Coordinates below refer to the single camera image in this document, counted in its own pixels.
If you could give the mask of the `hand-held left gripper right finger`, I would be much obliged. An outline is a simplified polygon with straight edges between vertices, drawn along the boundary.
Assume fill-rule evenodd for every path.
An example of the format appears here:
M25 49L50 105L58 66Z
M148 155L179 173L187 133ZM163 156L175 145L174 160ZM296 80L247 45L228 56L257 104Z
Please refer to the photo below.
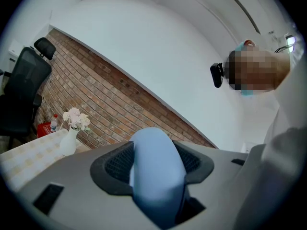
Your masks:
M176 141L185 168L188 206L179 218L177 230L231 229L235 204L229 198L231 184L247 154L212 149Z

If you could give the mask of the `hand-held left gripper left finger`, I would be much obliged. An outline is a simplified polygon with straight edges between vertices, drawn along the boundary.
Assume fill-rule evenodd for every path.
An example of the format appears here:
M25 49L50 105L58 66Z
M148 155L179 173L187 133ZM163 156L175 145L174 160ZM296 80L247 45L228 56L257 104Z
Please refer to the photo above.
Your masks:
M122 143L64 157L25 184L18 192L33 204L49 184L63 186L48 218L73 230L156 230L131 196L109 195L90 176L93 161Z

